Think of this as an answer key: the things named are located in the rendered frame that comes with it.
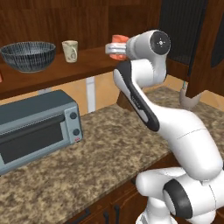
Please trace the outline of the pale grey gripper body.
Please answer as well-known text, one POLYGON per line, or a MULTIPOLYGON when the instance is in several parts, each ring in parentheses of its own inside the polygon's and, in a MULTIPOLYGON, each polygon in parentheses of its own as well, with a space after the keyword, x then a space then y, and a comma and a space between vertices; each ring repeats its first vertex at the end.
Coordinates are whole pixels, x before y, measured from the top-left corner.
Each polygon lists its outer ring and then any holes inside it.
POLYGON ((126 44, 125 43, 109 43, 105 45, 106 54, 126 54, 126 44))

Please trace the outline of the brown wooden cabinet shelf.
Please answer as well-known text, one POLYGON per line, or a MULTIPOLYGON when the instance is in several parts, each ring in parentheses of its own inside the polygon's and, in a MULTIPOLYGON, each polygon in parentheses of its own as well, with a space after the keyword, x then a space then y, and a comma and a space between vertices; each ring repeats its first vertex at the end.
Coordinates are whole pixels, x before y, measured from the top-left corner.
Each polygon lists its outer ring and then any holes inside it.
POLYGON ((97 47, 79 51, 75 63, 67 63, 63 53, 57 54, 54 62, 38 73, 20 73, 1 64, 3 81, 0 83, 0 100, 105 74, 113 71, 117 63, 105 54, 103 47, 97 47))

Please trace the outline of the brown wooden cabinet door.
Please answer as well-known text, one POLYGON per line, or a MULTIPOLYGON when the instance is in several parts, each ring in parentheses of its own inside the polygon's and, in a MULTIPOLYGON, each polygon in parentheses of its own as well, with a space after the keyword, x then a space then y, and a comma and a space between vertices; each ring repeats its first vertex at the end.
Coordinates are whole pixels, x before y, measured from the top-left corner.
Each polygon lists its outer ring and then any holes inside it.
POLYGON ((204 90, 224 96, 224 60, 211 66, 212 52, 221 20, 224 0, 207 0, 206 13, 192 64, 186 96, 193 98, 204 90))

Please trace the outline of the brown lower cabinet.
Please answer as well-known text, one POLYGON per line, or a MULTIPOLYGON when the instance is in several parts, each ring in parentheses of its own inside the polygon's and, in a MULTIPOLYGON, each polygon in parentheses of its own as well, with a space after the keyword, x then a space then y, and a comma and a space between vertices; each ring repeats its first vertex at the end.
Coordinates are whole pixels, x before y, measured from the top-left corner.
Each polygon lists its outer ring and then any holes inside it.
POLYGON ((79 224, 105 224, 105 211, 109 214, 109 224, 116 224, 115 205, 120 207, 119 224, 135 224, 146 204, 147 198, 138 193, 134 177, 89 206, 91 214, 79 224))

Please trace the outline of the orange cup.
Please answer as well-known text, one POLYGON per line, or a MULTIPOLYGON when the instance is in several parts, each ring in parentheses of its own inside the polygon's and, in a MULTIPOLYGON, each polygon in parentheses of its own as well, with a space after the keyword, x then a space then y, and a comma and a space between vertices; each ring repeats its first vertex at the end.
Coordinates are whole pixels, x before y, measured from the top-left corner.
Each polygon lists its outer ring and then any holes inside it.
MULTIPOLYGON (((129 40, 129 37, 123 35, 113 35, 112 42, 113 43, 126 43, 129 40)), ((110 57, 114 60, 126 60, 127 56, 123 54, 110 54, 110 57)))

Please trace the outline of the beige mug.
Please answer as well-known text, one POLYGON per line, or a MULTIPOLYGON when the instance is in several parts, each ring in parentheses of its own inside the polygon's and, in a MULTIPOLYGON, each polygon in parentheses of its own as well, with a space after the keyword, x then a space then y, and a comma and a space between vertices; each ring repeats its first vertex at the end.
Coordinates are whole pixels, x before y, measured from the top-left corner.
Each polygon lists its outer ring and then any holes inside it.
POLYGON ((78 59, 78 42, 76 40, 66 40, 61 44, 66 62, 75 63, 78 59))

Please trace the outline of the dark glass door panel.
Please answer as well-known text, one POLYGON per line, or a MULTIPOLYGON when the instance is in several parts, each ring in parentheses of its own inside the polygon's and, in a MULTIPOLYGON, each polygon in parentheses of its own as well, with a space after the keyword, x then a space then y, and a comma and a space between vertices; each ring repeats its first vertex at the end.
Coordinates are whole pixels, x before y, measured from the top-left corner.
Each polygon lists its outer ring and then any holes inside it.
POLYGON ((168 58, 189 65, 207 0, 162 0, 159 29, 171 40, 168 58))

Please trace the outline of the dark striped bowl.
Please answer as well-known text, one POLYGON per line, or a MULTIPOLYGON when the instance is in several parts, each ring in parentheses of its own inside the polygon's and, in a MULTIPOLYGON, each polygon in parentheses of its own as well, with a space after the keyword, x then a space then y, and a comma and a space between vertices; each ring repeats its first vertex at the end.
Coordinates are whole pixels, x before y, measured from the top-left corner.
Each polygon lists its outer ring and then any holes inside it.
POLYGON ((54 61, 56 46, 43 41, 18 42, 3 46, 0 53, 4 62, 21 73, 37 73, 54 61))

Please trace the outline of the grey toaster oven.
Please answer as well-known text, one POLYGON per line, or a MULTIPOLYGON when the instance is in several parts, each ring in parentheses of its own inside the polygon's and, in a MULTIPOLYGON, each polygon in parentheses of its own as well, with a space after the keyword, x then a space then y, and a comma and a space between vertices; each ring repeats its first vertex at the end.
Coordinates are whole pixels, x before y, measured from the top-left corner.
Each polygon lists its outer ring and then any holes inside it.
POLYGON ((62 90, 0 106, 0 176, 83 138, 79 107, 62 90))

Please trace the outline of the white support post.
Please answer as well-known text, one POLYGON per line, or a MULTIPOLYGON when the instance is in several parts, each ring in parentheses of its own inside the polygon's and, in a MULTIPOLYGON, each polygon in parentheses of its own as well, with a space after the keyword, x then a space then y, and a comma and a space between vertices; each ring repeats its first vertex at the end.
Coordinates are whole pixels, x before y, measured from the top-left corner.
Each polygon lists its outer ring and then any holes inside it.
POLYGON ((96 109, 95 100, 95 77, 86 78, 86 91, 87 91, 87 112, 94 112, 96 109))

